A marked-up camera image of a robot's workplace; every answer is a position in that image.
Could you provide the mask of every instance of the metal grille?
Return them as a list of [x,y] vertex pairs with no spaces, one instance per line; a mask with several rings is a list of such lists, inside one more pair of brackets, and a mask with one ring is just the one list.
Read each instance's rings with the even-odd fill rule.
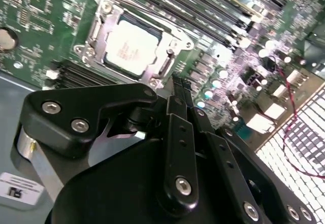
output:
[[[317,223],[325,223],[325,181],[298,173],[282,152],[283,136],[291,120],[257,155],[313,211]],[[299,169],[325,175],[325,89],[299,112],[287,139],[286,155]]]

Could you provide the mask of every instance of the capacitor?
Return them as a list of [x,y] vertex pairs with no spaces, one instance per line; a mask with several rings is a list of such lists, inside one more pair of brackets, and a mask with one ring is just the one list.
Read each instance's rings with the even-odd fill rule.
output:
[[205,102],[201,99],[196,100],[197,107],[205,108]]
[[213,97],[213,92],[211,90],[209,90],[209,89],[205,89],[204,90],[204,96],[207,99],[211,99]]
[[252,85],[251,85],[253,88],[256,89],[256,91],[261,91],[263,89],[262,87],[262,84],[259,80],[255,79],[253,82],[252,82]]
[[238,104],[238,101],[232,94],[227,94],[227,97],[233,106],[236,106]]
[[212,78],[211,80],[211,84],[214,88],[221,88],[222,87],[222,83],[217,79],[217,78]]
[[267,50],[273,50],[273,49],[275,49],[275,46],[276,46],[275,41],[274,40],[270,40],[268,38],[263,38],[260,41],[260,44],[262,46],[264,46],[265,49],[267,49]]
[[255,51],[260,58],[267,57],[270,54],[270,52],[267,49],[265,49],[263,46],[260,45],[257,45],[255,47]]
[[217,73],[220,79],[226,79],[228,77],[228,72],[225,68],[217,69]]
[[235,113],[235,111],[233,109],[229,109],[229,114],[230,114],[233,121],[238,121],[239,120],[238,115]]
[[294,63],[297,63],[297,64],[299,64],[301,66],[304,66],[307,62],[302,56],[296,55],[294,57]]
[[288,56],[287,54],[285,54],[284,52],[280,51],[280,50],[277,50],[276,51],[276,54],[278,55],[278,57],[284,61],[285,63],[289,63],[291,62],[291,57]]

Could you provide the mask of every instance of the chip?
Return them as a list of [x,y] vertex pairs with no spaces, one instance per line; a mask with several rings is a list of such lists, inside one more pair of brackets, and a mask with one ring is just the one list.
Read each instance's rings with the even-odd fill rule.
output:
[[106,62],[141,76],[147,66],[154,63],[158,44],[157,37],[122,20],[108,35]]

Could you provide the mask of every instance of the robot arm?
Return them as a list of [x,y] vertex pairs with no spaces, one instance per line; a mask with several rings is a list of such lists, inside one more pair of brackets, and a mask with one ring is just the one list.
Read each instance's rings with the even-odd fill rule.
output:
[[[240,137],[212,128],[186,81],[173,75],[165,89],[167,99],[141,83],[26,97],[14,149],[54,202],[50,223],[316,223]],[[139,131],[145,140],[89,167],[94,142]]]

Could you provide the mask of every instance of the label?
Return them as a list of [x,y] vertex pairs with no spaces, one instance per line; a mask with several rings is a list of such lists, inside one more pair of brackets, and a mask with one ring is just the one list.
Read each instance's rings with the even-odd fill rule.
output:
[[0,175],[1,197],[29,205],[36,205],[43,191],[44,187],[34,181],[6,172]]

